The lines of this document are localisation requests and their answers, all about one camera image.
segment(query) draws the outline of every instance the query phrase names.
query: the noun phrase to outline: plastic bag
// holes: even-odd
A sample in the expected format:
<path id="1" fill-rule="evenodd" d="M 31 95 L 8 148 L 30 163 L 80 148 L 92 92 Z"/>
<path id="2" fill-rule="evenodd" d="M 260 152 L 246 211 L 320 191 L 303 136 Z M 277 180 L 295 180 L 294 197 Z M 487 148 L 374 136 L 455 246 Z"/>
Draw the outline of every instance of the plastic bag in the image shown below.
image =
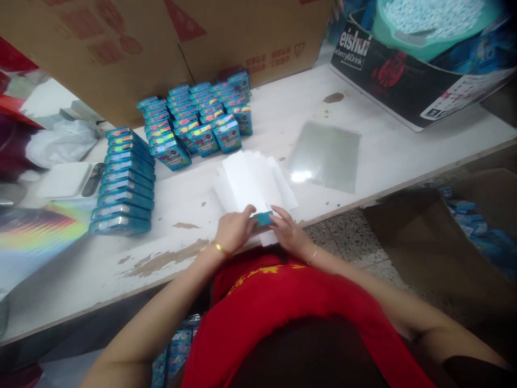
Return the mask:
<path id="1" fill-rule="evenodd" d="M 25 156 L 43 168 L 77 162 L 96 144 L 98 135 L 99 129 L 93 123 L 63 120 L 54 125 L 54 130 L 42 130 L 32 135 Z"/>

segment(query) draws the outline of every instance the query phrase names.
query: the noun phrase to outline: person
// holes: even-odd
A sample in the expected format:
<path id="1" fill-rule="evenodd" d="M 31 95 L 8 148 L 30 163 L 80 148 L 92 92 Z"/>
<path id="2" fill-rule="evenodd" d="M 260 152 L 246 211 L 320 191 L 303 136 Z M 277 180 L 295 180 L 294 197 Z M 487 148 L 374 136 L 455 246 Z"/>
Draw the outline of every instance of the person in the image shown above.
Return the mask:
<path id="1" fill-rule="evenodd" d="M 149 387 L 152 362 L 215 274 L 184 387 L 511 383 L 511 367 L 474 334 L 317 246 L 285 210 L 272 209 L 279 253 L 232 258 L 253 232 L 256 209 L 221 217 L 214 240 L 118 333 L 82 387 Z"/>

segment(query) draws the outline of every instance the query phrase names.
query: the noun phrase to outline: tiled floor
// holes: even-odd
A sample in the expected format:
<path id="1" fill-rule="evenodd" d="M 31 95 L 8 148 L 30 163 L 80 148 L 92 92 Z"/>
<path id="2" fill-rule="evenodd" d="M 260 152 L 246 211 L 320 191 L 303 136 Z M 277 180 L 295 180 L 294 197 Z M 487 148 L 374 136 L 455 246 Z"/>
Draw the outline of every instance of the tiled floor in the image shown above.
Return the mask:
<path id="1" fill-rule="evenodd" d="M 472 307 L 447 295 L 415 289 L 406 284 L 382 249 L 361 209 L 354 209 L 309 226 L 305 231 L 316 244 L 337 257 L 407 290 L 461 324 L 470 326 L 479 321 L 480 312 Z"/>

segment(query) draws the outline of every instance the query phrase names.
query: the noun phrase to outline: cardboard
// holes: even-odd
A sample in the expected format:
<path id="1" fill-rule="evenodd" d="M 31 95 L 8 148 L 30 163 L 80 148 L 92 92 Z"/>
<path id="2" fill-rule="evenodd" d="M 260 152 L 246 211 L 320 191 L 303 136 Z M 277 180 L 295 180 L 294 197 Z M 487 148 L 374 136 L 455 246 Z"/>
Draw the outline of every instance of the cardboard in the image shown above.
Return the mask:
<path id="1" fill-rule="evenodd" d="M 223 81 L 246 68 L 251 87 L 311 68 L 330 9 L 326 0 L 165 3 L 196 83 Z"/>
<path id="2" fill-rule="evenodd" d="M 0 35 L 111 124 L 135 128 L 136 103 L 175 86 L 246 68 L 256 87 L 312 67 L 329 9 L 327 0 L 4 0 Z"/>
<path id="3" fill-rule="evenodd" d="M 353 86 L 419 132 L 501 87 L 517 68 L 464 75 L 422 62 L 380 43 L 351 14 L 331 64 Z"/>
<path id="4" fill-rule="evenodd" d="M 486 170 L 451 185 L 478 205 L 490 228 L 517 238 L 517 176 Z M 494 312 L 517 310 L 517 288 L 470 243 L 438 190 L 403 192 L 365 216 L 408 284 L 454 295 Z"/>
<path id="5" fill-rule="evenodd" d="M 163 1 L 2 1 L 0 35 L 116 127 L 192 83 Z"/>

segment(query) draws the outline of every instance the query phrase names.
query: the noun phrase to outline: table surface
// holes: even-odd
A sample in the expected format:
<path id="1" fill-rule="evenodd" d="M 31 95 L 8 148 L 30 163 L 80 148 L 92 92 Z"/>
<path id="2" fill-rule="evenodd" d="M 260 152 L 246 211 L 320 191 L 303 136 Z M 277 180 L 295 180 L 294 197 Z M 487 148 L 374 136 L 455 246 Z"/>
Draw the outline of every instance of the table surface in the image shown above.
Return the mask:
<path id="1" fill-rule="evenodd" d="M 355 194 L 310 183 L 292 184 L 299 202 L 292 216 L 303 225 L 517 143 L 517 130 L 479 105 L 415 133 L 329 66 L 272 82 L 252 93 L 254 135 L 243 140 L 243 149 L 273 156 L 285 169 L 308 120 L 362 135 Z M 343 99 L 324 102 L 334 93 L 341 93 Z M 88 160 L 103 160 L 106 148 L 103 139 Z M 11 292 L 8 329 L 0 346 L 173 279 L 215 235 L 224 210 L 212 184 L 224 158 L 222 154 L 196 157 L 180 172 L 157 162 L 151 232 L 134 238 L 85 236 L 22 282 Z M 26 207 L 43 205 L 31 193 L 24 203 Z M 258 244 L 253 238 L 247 247 Z"/>

